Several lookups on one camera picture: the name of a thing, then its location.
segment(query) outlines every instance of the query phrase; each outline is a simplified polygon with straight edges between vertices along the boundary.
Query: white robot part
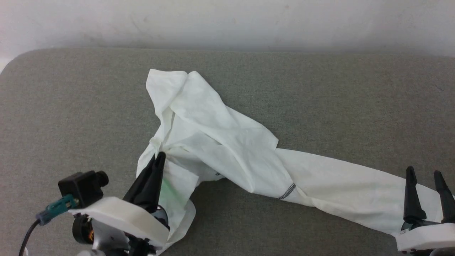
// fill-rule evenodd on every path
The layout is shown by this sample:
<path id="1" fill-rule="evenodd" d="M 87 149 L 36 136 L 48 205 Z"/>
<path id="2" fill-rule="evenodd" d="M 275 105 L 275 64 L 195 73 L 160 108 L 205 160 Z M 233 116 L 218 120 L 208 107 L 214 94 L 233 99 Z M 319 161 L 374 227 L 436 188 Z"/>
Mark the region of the white robot part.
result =
<path id="1" fill-rule="evenodd" d="M 455 224 L 444 223 L 403 230 L 396 237 L 398 251 L 455 247 Z"/>
<path id="2" fill-rule="evenodd" d="M 83 209 L 69 210 L 73 215 L 87 214 L 94 220 L 106 224 L 137 238 L 148 239 L 157 250 L 163 248 L 169 230 L 143 208 L 117 197 L 104 197 Z"/>

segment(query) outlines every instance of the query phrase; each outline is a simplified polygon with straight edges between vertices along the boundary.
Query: crumpled white garment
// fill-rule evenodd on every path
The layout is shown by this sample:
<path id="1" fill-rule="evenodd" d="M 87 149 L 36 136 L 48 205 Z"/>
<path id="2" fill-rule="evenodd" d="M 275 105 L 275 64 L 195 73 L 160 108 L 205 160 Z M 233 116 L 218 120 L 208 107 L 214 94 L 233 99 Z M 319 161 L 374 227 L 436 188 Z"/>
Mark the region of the crumpled white garment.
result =
<path id="1" fill-rule="evenodd" d="M 147 91 L 161 125 L 140 156 L 167 154 L 160 205 L 167 211 L 167 247 L 184 237 L 196 213 L 189 200 L 203 181 L 226 177 L 250 193 L 314 206 L 395 235 L 403 224 L 404 179 L 319 155 L 276 148 L 263 125 L 227 107 L 197 72 L 150 70 Z M 427 220 L 440 221 L 436 191 L 417 186 Z"/>

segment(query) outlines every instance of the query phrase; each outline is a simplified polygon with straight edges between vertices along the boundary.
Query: gray table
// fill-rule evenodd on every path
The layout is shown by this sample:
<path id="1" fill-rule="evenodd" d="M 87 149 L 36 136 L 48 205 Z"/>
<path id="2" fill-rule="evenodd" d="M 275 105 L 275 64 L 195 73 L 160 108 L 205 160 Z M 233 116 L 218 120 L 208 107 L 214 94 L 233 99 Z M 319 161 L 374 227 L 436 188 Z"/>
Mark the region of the gray table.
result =
<path id="1" fill-rule="evenodd" d="M 16 255 L 57 181 L 104 170 L 123 196 L 159 125 L 145 89 L 150 68 L 196 70 L 223 101 L 269 128 L 279 147 L 346 160 L 455 189 L 455 59 L 52 49 L 28 52 L 0 75 L 0 254 Z M 228 180 L 202 184 L 196 218 L 165 255 L 398 255 L 394 238 L 305 207 L 249 194 Z M 75 255 L 72 217 L 38 227 L 36 255 Z"/>

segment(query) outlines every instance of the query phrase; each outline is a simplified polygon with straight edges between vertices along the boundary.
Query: black stitching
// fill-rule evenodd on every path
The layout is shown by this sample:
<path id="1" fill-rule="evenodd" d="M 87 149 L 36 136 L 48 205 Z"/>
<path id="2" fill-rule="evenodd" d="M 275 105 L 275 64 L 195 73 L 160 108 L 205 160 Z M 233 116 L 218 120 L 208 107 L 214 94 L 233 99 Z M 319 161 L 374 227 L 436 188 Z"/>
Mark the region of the black stitching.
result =
<path id="1" fill-rule="evenodd" d="M 295 183 L 292 183 L 292 185 L 288 188 L 288 190 L 280 197 L 278 197 L 278 199 L 280 200 L 283 200 L 285 199 L 286 197 L 288 197 L 288 195 L 290 195 L 292 193 L 292 191 L 294 191 L 295 189 Z"/>

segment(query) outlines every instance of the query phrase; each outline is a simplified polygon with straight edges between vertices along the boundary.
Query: gray fabric surface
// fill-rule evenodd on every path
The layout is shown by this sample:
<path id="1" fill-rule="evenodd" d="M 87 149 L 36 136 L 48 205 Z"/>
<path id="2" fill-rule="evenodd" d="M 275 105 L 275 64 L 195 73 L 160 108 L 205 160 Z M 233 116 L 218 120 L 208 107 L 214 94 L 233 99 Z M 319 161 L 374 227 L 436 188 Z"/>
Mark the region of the gray fabric surface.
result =
<path id="1" fill-rule="evenodd" d="M 159 125 L 145 89 L 150 68 L 196 70 L 223 101 L 269 128 L 279 147 L 455 189 L 455 59 L 54 49 L 13 60 L 0 75 L 0 254 L 17 255 L 57 181 L 104 170 L 123 196 Z M 394 238 L 315 208 L 249 194 L 228 180 L 202 184 L 187 236 L 164 255 L 398 255 Z M 31 255 L 75 255 L 72 217 L 38 226 Z"/>

